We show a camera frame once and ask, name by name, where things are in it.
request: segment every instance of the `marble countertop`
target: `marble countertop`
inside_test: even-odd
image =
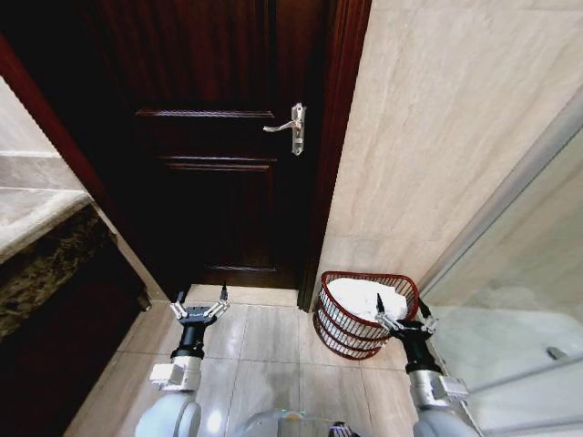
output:
[[[81,190],[0,188],[0,264],[90,201]]]

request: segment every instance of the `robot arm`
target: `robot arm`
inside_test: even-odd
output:
[[[464,382],[444,376],[427,348],[435,332],[436,320],[429,308],[419,301],[425,325],[418,320],[391,320],[384,313],[381,296],[377,295],[376,320],[393,337],[400,340],[407,355],[405,371],[411,381],[411,397],[419,421],[414,425],[414,437],[476,437],[478,433],[457,414],[455,404],[468,396]]]
[[[200,406],[195,398],[200,385],[200,364],[204,358],[204,332],[229,308],[226,284],[220,300],[212,307],[184,308],[181,292],[170,308],[182,325],[179,346],[171,363],[156,364],[149,379],[169,394],[158,399],[139,419],[136,437],[195,437],[200,427]]]

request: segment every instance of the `marble wall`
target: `marble wall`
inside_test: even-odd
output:
[[[83,189],[2,77],[0,187]]]
[[[434,305],[567,314],[583,323],[583,130],[430,289]]]
[[[583,85],[581,53],[581,0],[373,1],[320,272],[420,280]]]

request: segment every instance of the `beige floor tile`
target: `beige floor tile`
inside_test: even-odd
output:
[[[209,305],[190,302],[189,305]],[[239,358],[248,306],[231,305],[204,338],[204,351],[210,358]],[[153,302],[152,309],[139,315],[120,351],[170,354],[179,345],[182,327],[167,303]]]
[[[300,372],[297,363],[240,361],[230,406],[227,435],[232,435],[253,414],[300,407]]]
[[[366,398],[371,409],[374,435],[413,435],[417,414],[404,371],[362,369]]]
[[[371,358],[360,361],[363,369],[391,369],[404,371],[407,356],[403,344],[397,339],[390,339],[384,347]]]
[[[249,307],[240,357],[244,360],[299,362],[299,313],[295,308]]]
[[[165,355],[118,353],[100,390],[87,398],[67,436],[133,436],[139,417],[165,393],[148,381],[152,366],[169,362]],[[198,436],[222,436],[229,414],[237,361],[203,360],[197,402],[202,409]]]
[[[179,344],[182,327],[168,303],[153,302],[152,309],[138,316],[136,332],[121,351],[168,355]]]
[[[362,436],[373,436],[361,369],[301,364],[300,375],[303,411],[345,421]]]
[[[210,325],[204,334],[206,357],[240,357],[249,306],[232,304],[220,319]]]
[[[215,302],[220,296],[220,285],[193,284],[187,301],[200,300]],[[229,286],[229,302],[246,305],[274,305],[279,307],[296,307],[298,290],[264,289],[260,287]]]
[[[85,427],[86,417],[93,411],[94,405],[98,399],[99,392],[101,391],[103,386],[107,383],[107,380],[111,376],[111,372],[118,363],[120,356],[121,354],[119,352],[116,352],[114,356],[111,358],[111,360],[109,360],[107,367],[103,370],[103,372],[99,376],[99,379],[93,386],[93,389],[91,389],[91,392],[86,397],[85,401],[83,402],[83,405],[81,405],[81,408],[75,415],[75,418],[69,424],[65,432],[66,436],[83,435],[81,433],[81,430],[86,428]]]
[[[121,343],[119,343],[118,351],[125,351],[128,348],[129,342],[134,337],[134,335],[136,335],[136,332],[138,332],[139,325],[141,325],[142,321],[144,321],[145,315],[146,312],[139,313],[138,317],[136,318],[136,320],[134,320],[134,323],[129,328],[129,331],[124,337],[124,340],[122,340]]]
[[[198,437],[223,436],[239,362],[205,358],[197,402],[202,409]]]
[[[119,353],[87,414],[79,421],[76,418],[76,426],[72,425],[66,435],[133,436],[142,412],[163,394],[149,383],[149,372],[155,363],[167,360],[164,355]]]
[[[359,367],[358,361],[347,360],[328,349],[313,327],[313,313],[300,312],[300,362],[330,366]]]

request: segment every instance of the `door frame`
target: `door frame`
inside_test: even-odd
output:
[[[330,2],[328,33],[325,42],[327,59],[324,71],[322,131],[309,201],[311,213],[307,223],[308,235],[302,262],[299,265],[301,274],[298,275],[298,307],[306,311],[310,308],[314,284],[317,280],[322,244],[353,101],[371,2],[372,0],[332,0]],[[140,242],[126,215],[107,191],[106,185],[91,162],[69,135],[34,79],[27,73],[12,47],[1,34],[0,74],[89,194],[128,241],[169,299],[174,300],[181,284],[175,283],[170,272],[161,268],[161,264],[156,262],[156,254]]]

